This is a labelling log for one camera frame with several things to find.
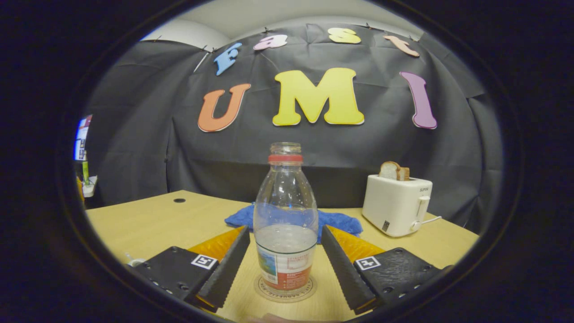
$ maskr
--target bread slice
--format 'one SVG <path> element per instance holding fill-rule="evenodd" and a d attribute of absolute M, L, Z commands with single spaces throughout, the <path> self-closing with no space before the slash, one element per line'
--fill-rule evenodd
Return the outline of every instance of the bread slice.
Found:
<path fill-rule="evenodd" d="M 394 180 L 409 180 L 410 170 L 408 167 L 401 167 L 394 161 L 386 161 L 381 165 L 380 177 Z"/>

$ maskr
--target coaster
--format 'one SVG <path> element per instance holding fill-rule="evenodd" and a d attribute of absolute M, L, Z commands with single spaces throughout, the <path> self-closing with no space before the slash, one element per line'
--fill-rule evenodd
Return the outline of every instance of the coaster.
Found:
<path fill-rule="evenodd" d="M 278 303 L 295 303 L 309 298 L 317 290 L 317 283 L 312 276 L 309 276 L 309 281 L 302 288 L 302 290 L 295 295 L 279 295 L 268 289 L 267 284 L 263 281 L 261 275 L 255 279 L 255 290 L 257 294 L 265 297 L 266 299 Z"/>

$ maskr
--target yellow letter m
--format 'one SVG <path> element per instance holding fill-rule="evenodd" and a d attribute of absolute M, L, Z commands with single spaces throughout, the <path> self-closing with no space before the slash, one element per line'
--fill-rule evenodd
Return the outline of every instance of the yellow letter m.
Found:
<path fill-rule="evenodd" d="M 273 117 L 276 126 L 297 125 L 301 116 L 295 112 L 295 100 L 309 122 L 314 124 L 327 99 L 329 111 L 325 121 L 337 125 L 359 125 L 364 122 L 364 115 L 357 108 L 353 77 L 355 71 L 349 68 L 330 68 L 325 72 L 317 86 L 301 71 L 287 71 L 275 76 L 281 83 L 279 112 Z"/>

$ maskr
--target bottle label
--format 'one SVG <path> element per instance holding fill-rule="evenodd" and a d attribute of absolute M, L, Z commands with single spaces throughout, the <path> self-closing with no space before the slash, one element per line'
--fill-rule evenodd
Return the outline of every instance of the bottle label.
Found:
<path fill-rule="evenodd" d="M 277 290 L 298 289 L 309 281 L 315 246 L 297 253 L 272 252 L 257 245 L 261 275 Z"/>

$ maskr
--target white ceiling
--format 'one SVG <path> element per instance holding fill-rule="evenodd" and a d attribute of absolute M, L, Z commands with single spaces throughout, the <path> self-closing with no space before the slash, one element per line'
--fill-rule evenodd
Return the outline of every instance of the white ceiling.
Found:
<path fill-rule="evenodd" d="M 310 16 L 364 18 L 399 27 L 414 36 L 423 34 L 407 20 L 365 0 L 214 0 L 177 19 L 198 22 L 235 39 L 276 22 Z"/>

